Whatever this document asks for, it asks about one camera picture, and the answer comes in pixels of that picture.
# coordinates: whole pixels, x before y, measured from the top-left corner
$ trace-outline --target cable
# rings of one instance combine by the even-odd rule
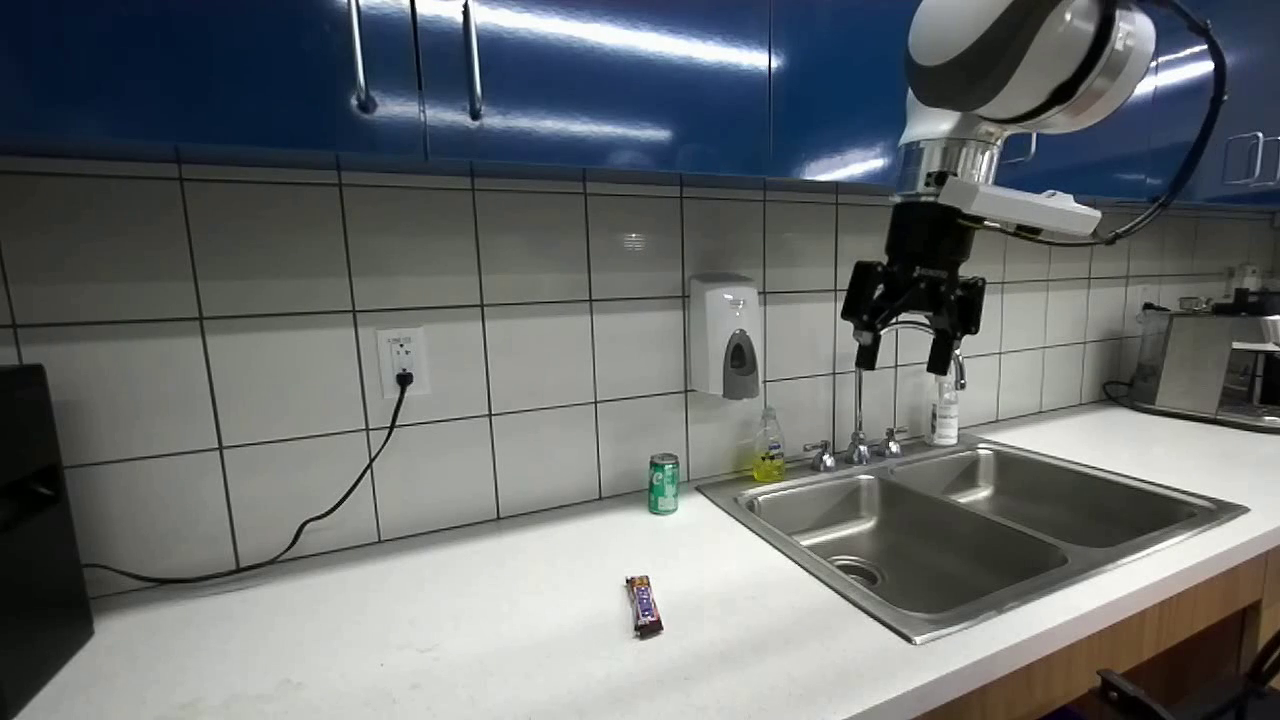
[[[1175,16],[1182,19],[1182,29],[1189,29],[1192,35],[1199,35],[1205,47],[1208,47],[1208,56],[1212,56],[1212,93],[1208,93],[1208,107],[1205,107],[1199,130],[1195,130],[1182,163],[1178,163],[1178,168],[1171,171],[1171,180],[1165,185],[1165,191],[1152,196],[1149,206],[1134,211],[1131,219],[1124,219],[1120,228],[1110,228],[1110,230],[1104,230],[1104,236],[1091,236],[1091,239],[1084,239],[1084,243],[1077,243],[1077,239],[1047,239],[1047,236],[1025,236],[1025,230],[1014,230],[1014,228],[989,228],[989,225],[980,225],[980,228],[998,230],[998,236],[1010,236],[1010,239],[1025,239],[1025,243],[1044,243],[1044,246],[1106,246],[1106,243],[1120,243],[1124,236],[1140,230],[1157,211],[1165,211],[1165,206],[1192,185],[1192,174],[1195,174],[1195,168],[1199,168],[1199,161],[1205,161],[1205,146],[1208,146],[1208,139],[1212,139],[1212,130],[1217,130],[1217,120],[1219,120],[1219,112],[1225,112],[1225,103],[1229,103],[1229,52],[1225,52],[1225,45],[1212,35],[1212,29],[1208,29],[1195,13],[1189,13],[1178,0],[1149,0],[1149,2],[1159,2],[1159,8],[1175,13]]]
[[[398,406],[403,406],[403,397],[407,397],[407,385],[410,385],[410,372],[398,372],[394,375],[394,406],[391,406],[391,423],[386,423],[386,436],[374,442],[374,450],[369,457],[369,462],[356,473],[356,480],[315,515],[301,521],[289,537],[289,544],[266,554],[266,561],[256,561],[256,564],[239,564],[239,566],[227,566],[227,571],[202,571],[202,576],[148,576],[148,571],[129,571],[129,566],[117,566],[117,564],[80,564],[80,566],[94,566],[94,571],[113,571],[113,576],[125,576],[125,578],[135,578],[135,582],[213,582],[213,578],[227,578],[227,576],[247,576],[247,571],[261,571],[261,566],[271,566],[281,564],[305,537],[312,524],[329,521],[332,511],[340,511],[356,489],[369,480],[369,473],[374,469],[374,460],[385,457],[385,447],[391,442],[394,428],[398,428]]]

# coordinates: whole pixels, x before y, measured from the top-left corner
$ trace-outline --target white countertop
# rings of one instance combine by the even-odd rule
[[[994,438],[1246,515],[916,649],[698,497],[617,500],[113,601],[24,720],[916,717],[1280,544],[1280,436],[1088,406]]]

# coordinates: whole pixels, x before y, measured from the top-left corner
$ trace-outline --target sink basin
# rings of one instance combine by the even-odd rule
[[[993,442],[708,500],[910,642],[1243,511]]]
[[[1124,546],[1219,511],[1208,497],[998,447],[901,462],[889,480],[1081,546]]]
[[[1047,538],[858,473],[809,489],[762,489],[743,504],[883,603],[907,612],[955,612],[1068,564]]]

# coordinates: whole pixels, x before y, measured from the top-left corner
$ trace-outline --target white tile wall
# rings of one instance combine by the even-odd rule
[[[592,196],[592,295],[681,295],[681,198]]]
[[[336,188],[189,185],[209,314],[350,307]]]
[[[350,314],[215,319],[209,358],[227,442],[364,428]]]
[[[684,390],[684,305],[597,305],[597,397]]]
[[[176,180],[0,174],[0,246],[27,323],[196,314]]]
[[[589,305],[523,305],[489,311],[489,385],[494,411],[589,404]]]
[[[385,537],[415,537],[494,515],[489,420],[398,428],[374,462]]]
[[[0,188],[17,295],[0,365],[17,323],[50,375],[87,554],[139,571],[227,566],[230,537],[239,564],[261,561],[329,506],[391,411],[385,326],[427,330],[427,387],[305,553],[637,492],[651,450],[728,477],[759,447],[762,404],[787,447],[845,447],[835,307],[889,230],[883,196],[831,188],[80,161],[0,161]],[[1280,260],[1259,211],[1182,211],[1149,236],[1134,253],[977,236],[965,273],[989,275],[989,307],[961,346],[965,423],[1091,398],[1129,372],[1134,299],[1219,295],[1230,268]],[[766,285],[757,398],[684,397],[684,281],[705,273]],[[873,438],[923,430],[923,351],[929,335],[883,330]]]
[[[835,198],[766,204],[766,291],[822,291],[835,285]]]
[[[69,462],[215,447],[196,323],[24,326]]]
[[[85,564],[148,576],[237,566],[227,492],[215,450],[69,473]]]
[[[580,196],[481,191],[489,305],[589,299],[589,206]]]
[[[361,314],[361,367],[369,428],[386,428],[394,406],[394,375],[385,375],[378,330],[424,330],[427,335],[427,375],[415,375],[410,397],[403,397],[398,420],[453,420],[489,411],[482,381],[482,319],[481,307],[439,307],[439,311],[364,311]]]
[[[582,504],[597,482],[592,406],[494,414],[498,515]]]
[[[684,397],[598,404],[605,497],[645,492],[649,457],[684,450]]]
[[[350,489],[364,462],[369,462],[364,430],[230,447],[227,480],[230,480],[239,561],[261,564],[274,554],[301,521],[322,511],[340,492]],[[312,554],[312,553],[350,546],[372,538],[374,538],[372,482],[364,480],[336,515],[308,528],[308,537],[295,544],[292,554]]]
[[[361,307],[481,305],[472,191],[347,188]]]

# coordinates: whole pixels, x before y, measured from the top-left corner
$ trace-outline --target microwave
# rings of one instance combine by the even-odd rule
[[[91,637],[45,367],[0,367],[0,720]]]

